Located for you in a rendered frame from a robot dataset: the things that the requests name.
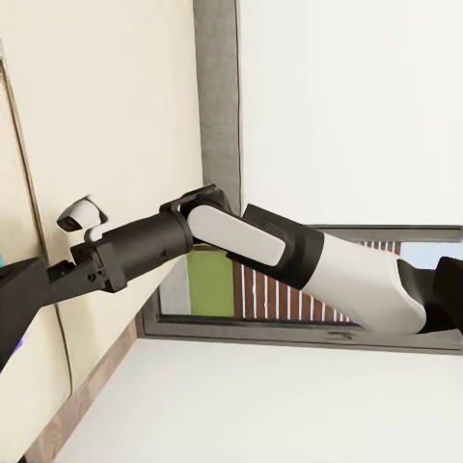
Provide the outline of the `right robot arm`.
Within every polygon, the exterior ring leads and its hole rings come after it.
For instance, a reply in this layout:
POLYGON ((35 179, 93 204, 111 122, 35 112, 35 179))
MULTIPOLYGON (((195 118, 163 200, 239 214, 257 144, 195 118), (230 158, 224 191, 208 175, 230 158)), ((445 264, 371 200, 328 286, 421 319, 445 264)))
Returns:
POLYGON ((116 293, 204 242, 379 337, 420 334, 463 344, 432 290, 435 269, 416 269, 398 254, 340 240, 258 205, 248 204, 243 217, 237 216, 216 184, 189 191, 159 210, 119 226, 93 194, 68 206, 56 220, 66 232, 101 222, 85 231, 84 242, 69 248, 76 265, 64 259, 47 269, 50 292, 42 306, 96 290, 116 293))

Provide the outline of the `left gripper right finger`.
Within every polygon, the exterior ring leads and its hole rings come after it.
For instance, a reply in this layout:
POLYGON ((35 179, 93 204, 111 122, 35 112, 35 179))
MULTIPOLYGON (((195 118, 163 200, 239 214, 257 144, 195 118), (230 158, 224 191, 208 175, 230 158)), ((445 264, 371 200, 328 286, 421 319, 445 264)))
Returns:
POLYGON ((441 257, 432 290, 463 335, 463 260, 441 257))

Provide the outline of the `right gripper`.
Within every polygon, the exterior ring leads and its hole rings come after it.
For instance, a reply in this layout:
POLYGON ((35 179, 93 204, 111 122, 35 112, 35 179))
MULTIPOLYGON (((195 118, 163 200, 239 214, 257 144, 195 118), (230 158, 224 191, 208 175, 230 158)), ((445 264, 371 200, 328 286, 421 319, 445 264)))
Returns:
POLYGON ((66 259, 47 269, 50 292, 43 307, 96 290, 116 293, 127 282, 163 265, 164 243, 147 218, 106 231, 93 243, 69 248, 66 259))

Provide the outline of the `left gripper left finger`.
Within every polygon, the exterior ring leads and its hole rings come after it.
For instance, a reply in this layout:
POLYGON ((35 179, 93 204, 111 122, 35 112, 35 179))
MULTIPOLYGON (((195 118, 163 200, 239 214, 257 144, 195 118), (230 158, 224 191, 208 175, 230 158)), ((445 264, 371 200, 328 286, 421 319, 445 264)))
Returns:
POLYGON ((49 292, 43 258, 0 267, 0 372, 25 338, 49 292))

